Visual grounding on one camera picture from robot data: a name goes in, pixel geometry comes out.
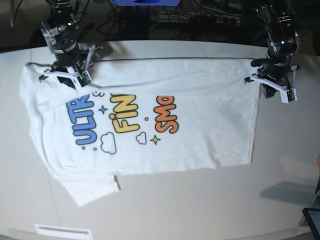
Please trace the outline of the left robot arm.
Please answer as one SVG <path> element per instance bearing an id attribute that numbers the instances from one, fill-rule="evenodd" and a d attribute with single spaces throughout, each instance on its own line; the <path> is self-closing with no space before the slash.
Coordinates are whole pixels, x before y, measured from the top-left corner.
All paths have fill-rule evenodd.
<path id="1" fill-rule="evenodd" d="M 264 22 L 268 51 L 266 58 L 251 61 L 250 65 L 258 69 L 256 73 L 246 77 L 244 82 L 261 84 L 267 99 L 279 92 L 283 103 L 296 101 L 298 96 L 293 85 L 301 67 L 291 64 L 291 60 L 292 55 L 299 50 L 300 37 L 294 29 L 288 5 L 284 0 L 260 0 L 256 13 Z"/>

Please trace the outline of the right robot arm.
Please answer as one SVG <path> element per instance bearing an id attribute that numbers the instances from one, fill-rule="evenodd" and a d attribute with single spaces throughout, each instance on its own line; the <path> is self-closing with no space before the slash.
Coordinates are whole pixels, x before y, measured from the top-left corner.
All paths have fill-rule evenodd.
<path id="1" fill-rule="evenodd" d="M 57 80 L 68 87 L 78 90 L 93 82 L 90 67 L 99 57 L 100 44 L 79 43 L 82 35 L 77 35 L 77 8 L 69 0 L 48 0 L 49 18 L 41 22 L 41 33 L 55 56 L 55 62 L 39 77 L 40 81 L 48 78 Z"/>

